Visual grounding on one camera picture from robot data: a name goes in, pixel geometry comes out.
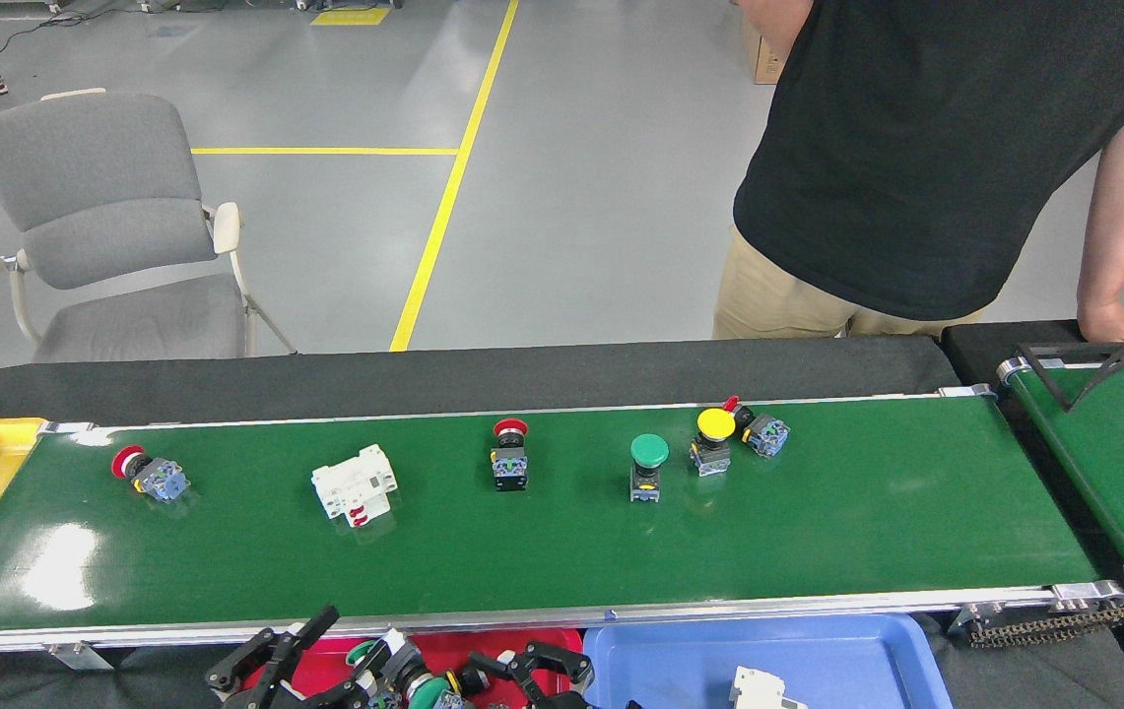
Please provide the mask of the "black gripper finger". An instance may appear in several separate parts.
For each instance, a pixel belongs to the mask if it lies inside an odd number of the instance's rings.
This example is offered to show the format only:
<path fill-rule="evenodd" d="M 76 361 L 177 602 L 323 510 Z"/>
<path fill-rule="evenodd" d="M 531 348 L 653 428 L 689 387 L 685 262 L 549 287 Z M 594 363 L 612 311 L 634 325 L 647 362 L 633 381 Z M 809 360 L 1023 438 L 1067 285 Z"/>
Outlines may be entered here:
<path fill-rule="evenodd" d="M 533 640 L 524 651 L 504 651 L 495 657 L 471 652 L 470 665 L 495 678 L 511 680 L 525 697 L 526 708 L 593 708 L 583 691 L 593 681 L 592 660 L 553 643 Z M 535 672 L 565 675 L 571 690 L 549 696 L 535 681 Z"/>
<path fill-rule="evenodd" d="M 207 670 L 205 685 L 219 696 L 224 708 L 303 708 L 306 697 L 291 684 L 303 651 L 337 622 L 335 606 L 285 631 L 261 628 L 224 660 Z"/>

